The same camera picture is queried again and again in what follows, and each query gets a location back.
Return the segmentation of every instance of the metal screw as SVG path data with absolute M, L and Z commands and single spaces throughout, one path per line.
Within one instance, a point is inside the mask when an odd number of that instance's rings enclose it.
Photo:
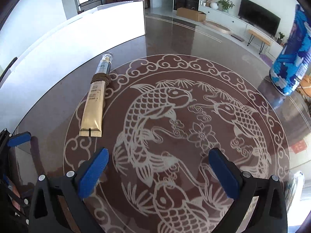
M 272 179 L 273 179 L 274 181 L 278 181 L 278 180 L 279 180 L 279 177 L 276 176 L 276 175 L 272 175 Z
M 69 178 L 74 176 L 74 175 L 75 175 L 74 171 L 69 171 L 68 173 L 66 173 L 66 176 L 69 177 Z
M 251 173 L 248 172 L 248 171 L 244 171 L 243 172 L 243 176 L 246 177 L 246 178 L 249 178 L 251 176 Z
M 43 175 L 43 174 L 40 175 L 38 179 L 39 179 L 40 181 L 43 181 L 43 180 L 45 179 L 45 175 Z

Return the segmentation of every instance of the fish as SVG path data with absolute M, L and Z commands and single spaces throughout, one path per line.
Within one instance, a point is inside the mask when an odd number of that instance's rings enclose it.
M 119 137 L 125 145 L 128 162 L 136 169 L 138 178 L 151 187 L 154 173 L 164 172 L 176 164 L 179 159 L 156 155 L 148 151 L 147 141 L 161 143 L 162 138 L 144 128 L 148 120 L 167 117 L 176 120 L 175 109 L 184 108 L 193 101 L 190 91 L 177 87 L 156 88 L 149 84 L 131 86 L 141 92 L 129 107 Z M 119 154 L 114 148 L 114 158 Z
M 202 197 L 189 200 L 185 191 L 173 182 L 157 183 L 153 206 L 161 219 L 158 232 L 209 232 L 210 218 L 202 202 Z
M 269 173 L 269 163 L 271 164 L 271 156 L 268 152 L 265 137 L 252 114 L 257 112 L 250 106 L 236 106 L 232 103 L 214 103 L 216 114 L 227 123 L 234 125 L 234 133 L 236 136 L 243 134 L 254 140 L 256 148 L 252 154 L 259 157 L 257 166 L 242 166 L 241 170 L 249 171 L 253 176 L 259 178 L 267 177 Z

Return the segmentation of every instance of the television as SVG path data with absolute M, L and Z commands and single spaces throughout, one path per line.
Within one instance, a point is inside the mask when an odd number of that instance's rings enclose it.
M 242 0 L 238 16 L 275 36 L 280 18 L 250 0 Z

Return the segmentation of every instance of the blue can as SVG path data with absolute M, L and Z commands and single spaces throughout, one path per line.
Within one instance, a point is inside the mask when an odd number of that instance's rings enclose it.
M 299 85 L 311 61 L 311 21 L 300 5 L 296 5 L 294 25 L 287 44 L 270 69 L 270 79 L 283 95 L 291 94 Z

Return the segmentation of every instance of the green plant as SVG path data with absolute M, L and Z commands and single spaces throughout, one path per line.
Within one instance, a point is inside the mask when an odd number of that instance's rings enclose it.
M 285 35 L 282 32 L 279 32 L 279 35 L 280 35 L 280 39 L 285 37 Z
M 234 4 L 232 3 L 232 1 L 230 0 L 219 0 L 217 2 L 218 5 L 222 6 L 223 10 L 228 10 L 228 9 L 232 9 Z

